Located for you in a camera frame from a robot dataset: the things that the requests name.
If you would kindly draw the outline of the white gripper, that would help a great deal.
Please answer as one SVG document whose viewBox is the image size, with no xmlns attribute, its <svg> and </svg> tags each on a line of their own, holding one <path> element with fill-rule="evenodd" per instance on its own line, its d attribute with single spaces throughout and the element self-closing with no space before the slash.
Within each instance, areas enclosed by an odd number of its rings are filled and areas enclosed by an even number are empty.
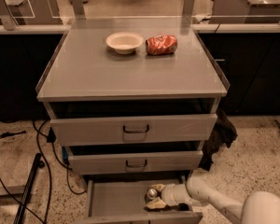
<svg viewBox="0 0 280 224">
<path fill-rule="evenodd" d="M 149 210 L 162 209 L 168 206 L 189 204 L 190 196 L 184 184 L 154 184 L 151 186 L 157 192 L 161 192 L 161 198 L 157 197 L 146 204 Z"/>
</svg>

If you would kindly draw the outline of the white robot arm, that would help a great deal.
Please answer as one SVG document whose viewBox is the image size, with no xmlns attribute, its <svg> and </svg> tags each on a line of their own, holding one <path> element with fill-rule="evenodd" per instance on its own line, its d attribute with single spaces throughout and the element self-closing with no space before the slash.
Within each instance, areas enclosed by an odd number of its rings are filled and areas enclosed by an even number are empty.
<svg viewBox="0 0 280 224">
<path fill-rule="evenodd" d="M 148 188 L 146 208 L 211 204 L 232 224 L 280 224 L 280 198 L 270 192 L 257 191 L 243 203 L 209 187 L 198 177 L 190 177 L 185 184 L 155 184 Z"/>
</svg>

